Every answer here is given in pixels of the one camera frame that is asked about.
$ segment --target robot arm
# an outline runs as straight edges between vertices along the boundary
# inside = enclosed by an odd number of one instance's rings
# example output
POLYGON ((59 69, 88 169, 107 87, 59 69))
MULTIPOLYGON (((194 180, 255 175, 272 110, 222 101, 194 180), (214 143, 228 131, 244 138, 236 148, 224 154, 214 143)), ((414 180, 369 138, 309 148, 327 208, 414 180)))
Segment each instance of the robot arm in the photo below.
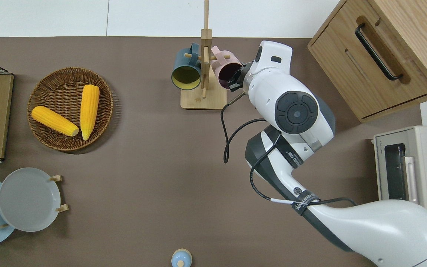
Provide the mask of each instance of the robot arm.
POLYGON ((350 208, 312 205, 318 197, 291 176, 335 131, 327 105, 289 75, 291 56, 290 47, 263 41, 256 59, 229 81, 231 89, 243 89, 271 124, 248 141, 245 152, 255 173, 285 198, 270 200, 291 204, 327 240, 378 266, 427 266, 427 210, 423 207, 398 200, 350 208))

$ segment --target dark green mug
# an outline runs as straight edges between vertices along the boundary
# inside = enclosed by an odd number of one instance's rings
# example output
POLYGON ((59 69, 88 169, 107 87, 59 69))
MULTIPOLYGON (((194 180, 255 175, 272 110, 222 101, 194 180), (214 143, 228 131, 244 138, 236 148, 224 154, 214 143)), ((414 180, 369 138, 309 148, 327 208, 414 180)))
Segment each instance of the dark green mug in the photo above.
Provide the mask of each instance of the dark green mug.
POLYGON ((199 45, 192 43, 190 48, 181 49, 174 61, 171 80, 181 90, 192 90, 200 84, 201 64, 199 60, 199 45))

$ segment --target black cable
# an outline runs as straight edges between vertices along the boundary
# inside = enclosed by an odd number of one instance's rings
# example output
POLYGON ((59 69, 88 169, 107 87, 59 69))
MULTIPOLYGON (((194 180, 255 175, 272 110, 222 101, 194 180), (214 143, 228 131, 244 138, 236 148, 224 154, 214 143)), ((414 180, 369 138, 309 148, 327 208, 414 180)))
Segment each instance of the black cable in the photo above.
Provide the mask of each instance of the black cable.
POLYGON ((309 205, 310 206, 321 205, 321 204, 333 203, 333 202, 337 202, 337 201, 349 201, 350 203, 352 203, 352 205, 357 206, 357 203, 350 198, 335 198, 335 199, 330 199, 330 200, 325 200, 325 201, 316 201, 316 202, 309 203, 309 205))
POLYGON ((266 122, 265 119, 254 119, 254 120, 250 120, 249 122, 246 122, 244 124, 242 124, 242 126, 238 127, 234 133, 232 133, 232 135, 230 136, 229 139, 227 139, 227 144, 225 145, 225 150, 224 150, 224 163, 228 162, 228 158, 230 155, 230 142, 232 142, 232 139, 234 138, 234 136, 240 131, 242 130, 245 126, 250 125, 252 123, 256 123, 256 122, 266 122))
POLYGON ((247 125, 250 125, 252 123, 256 123, 256 122, 266 122, 265 119, 260 118, 260 119, 254 119, 254 120, 250 120, 249 122, 244 123, 243 125, 241 125, 240 127, 238 127, 234 133, 232 133, 232 135, 230 136, 230 138, 228 137, 227 134, 227 128, 225 127, 225 121, 224 121, 224 111, 227 109, 227 107, 233 103, 235 103, 237 100, 239 100, 240 98, 242 98, 242 96, 244 96, 245 93, 241 93, 239 94, 236 98, 234 98, 232 101, 230 101, 229 103, 227 103, 223 108, 222 111, 220 112, 220 120, 222 121, 222 127, 224 129, 224 134, 225 134, 225 149, 224 149, 224 163, 226 164, 228 162, 228 159, 230 157, 230 142, 232 142, 232 139, 234 138, 234 136, 240 131, 242 130, 244 127, 246 127, 247 125))
POLYGON ((256 194, 259 194, 260 197, 266 199, 266 200, 271 200, 270 197, 265 196, 263 193, 261 193, 255 186, 255 183, 253 182, 253 172, 255 171, 256 166, 258 166, 267 156, 268 154, 273 151, 273 149, 276 148, 276 144, 279 141, 279 137, 281 136, 281 132, 278 133, 278 137, 276 138, 275 142, 273 143, 273 145, 268 149, 268 151, 266 151, 256 162, 255 164, 253 164, 253 166, 251 166, 251 171, 249 172, 249 183, 251 184, 251 187, 253 188, 253 190, 256 192, 256 194))

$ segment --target corn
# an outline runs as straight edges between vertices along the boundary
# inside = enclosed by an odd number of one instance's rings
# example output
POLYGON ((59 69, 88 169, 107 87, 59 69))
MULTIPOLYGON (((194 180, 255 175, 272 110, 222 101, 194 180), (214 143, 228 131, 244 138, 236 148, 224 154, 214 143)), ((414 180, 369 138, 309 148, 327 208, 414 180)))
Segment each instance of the corn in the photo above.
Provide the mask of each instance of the corn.
POLYGON ((31 111, 31 116, 39 123, 61 132, 64 135, 75 136, 78 133, 78 127, 75 124, 44 106, 36 106, 31 111))
POLYGON ((80 105, 80 130, 85 141, 88 140, 95 127, 99 97, 100 88, 98 86, 86 85, 83 87, 82 103, 80 105))

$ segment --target oven handle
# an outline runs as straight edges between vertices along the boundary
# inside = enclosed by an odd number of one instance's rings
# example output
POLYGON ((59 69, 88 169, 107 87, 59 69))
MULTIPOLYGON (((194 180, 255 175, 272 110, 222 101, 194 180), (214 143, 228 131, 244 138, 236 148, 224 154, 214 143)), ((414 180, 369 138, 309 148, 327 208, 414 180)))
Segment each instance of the oven handle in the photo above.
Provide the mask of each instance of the oven handle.
POLYGON ((406 181, 408 184, 408 198, 410 202, 419 204, 418 192, 416 188, 416 175, 415 175, 415 159, 414 157, 405 157, 406 166, 406 181))

